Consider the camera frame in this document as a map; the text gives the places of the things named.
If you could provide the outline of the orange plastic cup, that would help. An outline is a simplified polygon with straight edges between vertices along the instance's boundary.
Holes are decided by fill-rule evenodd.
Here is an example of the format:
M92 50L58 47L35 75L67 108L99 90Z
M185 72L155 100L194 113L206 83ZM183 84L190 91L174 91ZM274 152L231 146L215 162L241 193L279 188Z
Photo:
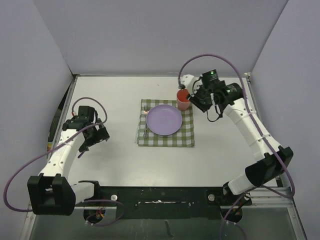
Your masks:
M191 102L188 100L188 95L189 92L187 89L180 89L176 93L177 108L180 111L185 111L189 108Z

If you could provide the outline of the purple plastic plate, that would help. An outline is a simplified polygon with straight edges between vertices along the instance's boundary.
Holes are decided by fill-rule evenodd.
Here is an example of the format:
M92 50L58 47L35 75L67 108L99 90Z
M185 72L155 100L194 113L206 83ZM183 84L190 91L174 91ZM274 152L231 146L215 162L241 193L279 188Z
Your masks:
M161 104L153 107L146 115L147 127L160 136L176 133L182 126L181 112L172 105Z

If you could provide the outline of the green white checkered cloth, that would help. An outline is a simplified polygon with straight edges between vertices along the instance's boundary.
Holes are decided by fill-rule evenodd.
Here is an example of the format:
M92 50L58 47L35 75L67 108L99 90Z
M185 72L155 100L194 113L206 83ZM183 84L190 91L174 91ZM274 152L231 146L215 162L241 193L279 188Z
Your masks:
M170 105L178 109L176 100L142 99L140 106L140 117L136 143L140 147L193 147L194 139L194 117L192 105L185 111L179 111L182 115L182 126L174 134L162 136L153 133L148 127L148 138L144 139L145 115L144 105L148 105L149 110L159 105Z

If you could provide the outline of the silver metal fork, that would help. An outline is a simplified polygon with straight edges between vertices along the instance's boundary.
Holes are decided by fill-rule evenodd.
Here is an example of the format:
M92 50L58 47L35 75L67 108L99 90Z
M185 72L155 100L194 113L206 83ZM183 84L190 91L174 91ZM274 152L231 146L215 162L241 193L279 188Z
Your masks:
M149 107L148 105L143 106L143 114L145 118L145 124L144 124L144 132L143 132L143 138L147 139L148 138L148 126L147 126L147 115L149 113Z

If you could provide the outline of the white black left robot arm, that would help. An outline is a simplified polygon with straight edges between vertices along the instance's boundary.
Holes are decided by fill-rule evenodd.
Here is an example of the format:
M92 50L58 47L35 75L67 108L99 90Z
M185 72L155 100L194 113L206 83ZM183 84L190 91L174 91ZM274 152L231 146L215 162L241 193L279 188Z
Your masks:
M95 206L102 199L96 180L70 184L68 176L77 155L95 144L107 141L110 135L91 106L79 106L78 114L62 126L58 149L45 167L27 182L32 211L36 215L69 216L77 204L86 201Z

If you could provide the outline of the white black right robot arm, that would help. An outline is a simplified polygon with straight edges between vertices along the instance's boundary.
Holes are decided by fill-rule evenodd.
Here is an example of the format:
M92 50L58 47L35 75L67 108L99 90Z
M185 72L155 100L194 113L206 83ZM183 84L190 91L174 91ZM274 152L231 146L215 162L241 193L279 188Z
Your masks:
M223 200L230 205L241 198L241 194L261 187L284 173L293 157L290 147L282 147L250 107L239 84L226 84L219 80L216 70L201 74L199 77L187 74L181 84L188 91L188 100L202 112L207 113L214 107L218 118L229 117L248 144L255 163L247 166L244 172L224 185Z

